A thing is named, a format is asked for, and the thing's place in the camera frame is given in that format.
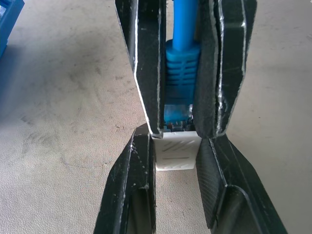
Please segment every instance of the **blue cable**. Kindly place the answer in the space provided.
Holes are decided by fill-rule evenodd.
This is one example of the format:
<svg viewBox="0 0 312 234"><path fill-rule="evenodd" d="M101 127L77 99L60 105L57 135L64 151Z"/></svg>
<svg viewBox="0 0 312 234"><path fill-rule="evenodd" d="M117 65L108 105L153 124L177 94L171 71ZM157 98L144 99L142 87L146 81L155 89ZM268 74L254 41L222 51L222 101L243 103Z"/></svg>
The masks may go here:
<svg viewBox="0 0 312 234"><path fill-rule="evenodd" d="M198 0L174 0L174 35L166 42L166 123L189 118L200 46L194 41Z"/></svg>

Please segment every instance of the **white plastic block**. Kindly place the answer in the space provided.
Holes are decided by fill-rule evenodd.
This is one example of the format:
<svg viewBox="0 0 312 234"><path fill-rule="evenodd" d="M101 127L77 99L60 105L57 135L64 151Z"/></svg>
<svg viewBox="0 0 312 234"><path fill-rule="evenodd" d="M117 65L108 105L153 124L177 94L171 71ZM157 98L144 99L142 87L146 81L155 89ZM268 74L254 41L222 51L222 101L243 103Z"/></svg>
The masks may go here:
<svg viewBox="0 0 312 234"><path fill-rule="evenodd" d="M194 132L164 133L153 138L158 171L187 170L195 167L201 138Z"/></svg>

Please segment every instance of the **concrete floor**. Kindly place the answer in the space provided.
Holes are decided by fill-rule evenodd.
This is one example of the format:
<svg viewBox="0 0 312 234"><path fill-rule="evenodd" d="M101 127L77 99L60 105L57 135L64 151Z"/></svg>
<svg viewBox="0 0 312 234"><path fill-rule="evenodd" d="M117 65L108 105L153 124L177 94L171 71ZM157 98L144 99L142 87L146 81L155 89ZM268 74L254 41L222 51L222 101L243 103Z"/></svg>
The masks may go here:
<svg viewBox="0 0 312 234"><path fill-rule="evenodd" d="M114 2L25 2L0 60L0 233L92 233L107 175L145 122ZM294 234L312 229L311 11L259 1L228 129ZM196 171L156 181L157 233L207 233Z"/></svg>

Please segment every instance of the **gray floor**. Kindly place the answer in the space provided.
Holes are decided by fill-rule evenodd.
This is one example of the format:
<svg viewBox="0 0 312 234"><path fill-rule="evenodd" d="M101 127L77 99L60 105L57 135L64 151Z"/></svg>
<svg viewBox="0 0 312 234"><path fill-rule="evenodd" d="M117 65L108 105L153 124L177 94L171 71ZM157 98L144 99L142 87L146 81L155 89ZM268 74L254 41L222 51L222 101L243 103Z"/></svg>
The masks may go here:
<svg viewBox="0 0 312 234"><path fill-rule="evenodd" d="M228 135L311 233L312 3L259 1ZM26 0L0 60L0 233L92 233L144 115L112 0ZM207 233L196 171L156 175L157 233Z"/></svg>

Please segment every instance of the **blue ethernet cable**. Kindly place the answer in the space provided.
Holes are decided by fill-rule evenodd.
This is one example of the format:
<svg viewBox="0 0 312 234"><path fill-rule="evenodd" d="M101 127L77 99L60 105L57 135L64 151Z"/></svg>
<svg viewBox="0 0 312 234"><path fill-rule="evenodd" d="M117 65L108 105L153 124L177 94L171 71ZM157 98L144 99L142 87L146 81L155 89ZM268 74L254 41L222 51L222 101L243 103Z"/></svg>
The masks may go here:
<svg viewBox="0 0 312 234"><path fill-rule="evenodd" d="M189 118L200 46L194 41L198 0L174 0L174 35L166 42L166 124Z"/></svg>

